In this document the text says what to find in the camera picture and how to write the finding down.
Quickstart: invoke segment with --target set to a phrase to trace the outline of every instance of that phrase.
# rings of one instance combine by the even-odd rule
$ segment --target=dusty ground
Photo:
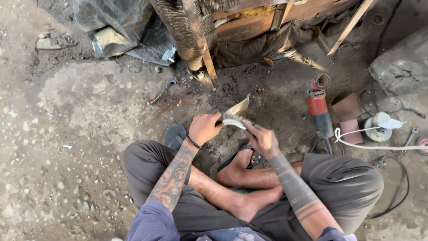
[[[276,131],[291,161],[308,150],[314,129],[307,116],[303,82],[324,72],[333,79],[329,102],[341,92],[368,86],[368,65],[375,57],[378,34],[370,16],[390,14],[390,3],[376,6],[359,29],[332,57],[315,45],[301,48],[292,59],[268,68],[255,64],[219,70],[222,85],[212,92],[185,72],[155,66],[127,56],[91,59],[85,35],[78,30],[72,2],[5,0],[0,3],[0,236],[1,240],[124,239],[137,212],[121,170],[123,150],[136,140],[162,141],[172,123],[188,127],[193,115],[225,111],[251,94],[247,117]],[[37,51],[40,33],[57,30],[78,45],[62,51]],[[175,74],[180,83],[155,105],[151,93]],[[407,107],[427,114],[426,93],[401,96]],[[403,145],[410,129],[428,131],[426,119],[402,111],[394,116],[407,124],[395,131],[389,145]],[[195,165],[210,176],[243,138],[227,127],[210,141]],[[346,148],[347,155],[371,161],[392,152]],[[411,190],[396,211],[365,222],[359,240],[427,240],[427,158],[409,151]],[[374,212],[405,193],[401,171],[392,161],[382,168],[384,195]],[[114,191],[104,195],[105,190]]]

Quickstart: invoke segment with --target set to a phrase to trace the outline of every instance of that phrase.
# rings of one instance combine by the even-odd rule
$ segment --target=white rope
[[[345,134],[340,134],[340,128],[336,128],[336,130],[334,130],[334,136],[337,138],[336,142],[341,142],[345,145],[348,146],[352,146],[352,147],[356,147],[356,148],[360,148],[360,149],[367,149],[367,150],[395,150],[395,151],[401,151],[401,150],[419,150],[419,149],[428,149],[428,147],[426,146],[406,146],[406,147],[389,147],[389,146],[360,146],[360,145],[355,145],[355,144],[351,144],[348,142],[345,142],[344,140],[341,139],[342,136],[350,134],[350,133],[355,133],[355,132],[359,132],[359,131],[364,131],[364,130],[371,130],[371,129],[376,129],[379,127],[372,127],[372,128],[367,128],[367,129],[362,129],[362,130],[356,130],[356,131],[351,131]]]

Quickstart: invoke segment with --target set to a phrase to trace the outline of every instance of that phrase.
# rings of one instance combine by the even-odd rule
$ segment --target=wrench
[[[152,101],[148,101],[147,104],[151,105],[153,104],[157,99],[159,99],[159,97],[165,92],[166,88],[168,87],[169,84],[174,83],[174,84],[178,84],[178,79],[174,76],[171,76],[166,83],[163,85],[163,89],[162,92]]]
[[[409,136],[409,139],[407,139],[406,144],[404,145],[405,147],[408,146],[410,144],[410,142],[412,141],[413,137],[415,136],[415,134],[418,132],[417,128],[413,128],[412,129],[412,134]]]

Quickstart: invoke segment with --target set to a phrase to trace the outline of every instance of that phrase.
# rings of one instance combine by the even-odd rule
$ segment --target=black wristband
[[[189,140],[190,143],[192,143],[192,145],[196,146],[199,149],[202,149],[202,146],[196,144],[195,142],[192,141],[192,139],[190,139],[189,137],[189,133],[186,133],[187,139]]]

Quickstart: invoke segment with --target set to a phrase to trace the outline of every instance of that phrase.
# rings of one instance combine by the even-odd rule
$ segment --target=person
[[[383,191],[378,170],[352,157],[310,153],[290,165],[273,131],[244,121],[252,148],[234,155],[216,182],[192,161],[220,132],[220,116],[195,116],[178,151],[155,141],[125,150],[123,169],[140,209],[127,241],[356,240],[353,232]],[[254,152],[272,168],[247,169]]]

